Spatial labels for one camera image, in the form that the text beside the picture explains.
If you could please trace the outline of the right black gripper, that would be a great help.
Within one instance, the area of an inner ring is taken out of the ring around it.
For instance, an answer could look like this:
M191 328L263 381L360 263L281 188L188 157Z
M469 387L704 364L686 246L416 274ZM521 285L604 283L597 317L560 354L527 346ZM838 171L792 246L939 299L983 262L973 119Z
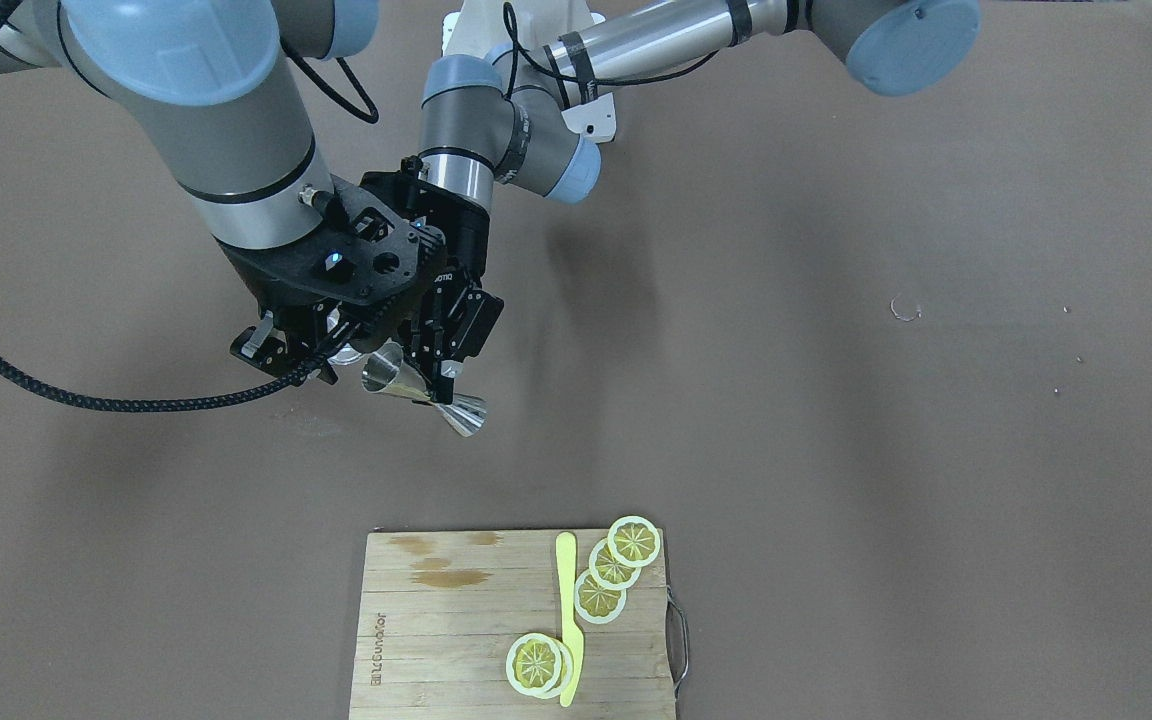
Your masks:
M326 316L338 310L340 323L358 323L349 344L380 348L385 342L397 343L399 357L410 363L410 323L419 306L415 290L387 296L376 290L297 293L262 301L260 319L234 338L229 351L266 374L285 376L320 350L328 338Z

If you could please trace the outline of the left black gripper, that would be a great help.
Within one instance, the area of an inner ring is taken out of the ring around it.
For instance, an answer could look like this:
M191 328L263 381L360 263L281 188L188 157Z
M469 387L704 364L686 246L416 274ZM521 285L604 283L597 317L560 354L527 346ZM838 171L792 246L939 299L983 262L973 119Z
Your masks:
M434 184L404 184L402 300L420 300L410 323L408 361L422 376L454 379L483 351L505 309L483 288L488 211Z

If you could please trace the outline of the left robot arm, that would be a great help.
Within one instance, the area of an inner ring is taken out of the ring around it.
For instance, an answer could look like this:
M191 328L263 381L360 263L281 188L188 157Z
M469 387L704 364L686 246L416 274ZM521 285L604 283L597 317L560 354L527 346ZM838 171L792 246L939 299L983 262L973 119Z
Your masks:
M448 242L448 268L401 336L407 363L439 393L480 353L503 306L482 287L495 185L576 204L602 172L594 141L567 127L568 109L797 29L814 33L873 94L914 94L955 69L980 31L977 1L657 1L530 47L515 3L486 15L505 37L431 65L420 152L404 168L434 202L417 214Z

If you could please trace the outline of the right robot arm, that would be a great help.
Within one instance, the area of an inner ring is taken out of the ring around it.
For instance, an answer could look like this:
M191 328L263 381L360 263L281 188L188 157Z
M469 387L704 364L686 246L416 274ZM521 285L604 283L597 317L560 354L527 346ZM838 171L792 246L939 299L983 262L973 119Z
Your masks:
M0 1L0 74L56 67L122 106L259 305L230 350L298 384L396 333L444 237L334 176L293 65L370 44L376 1Z

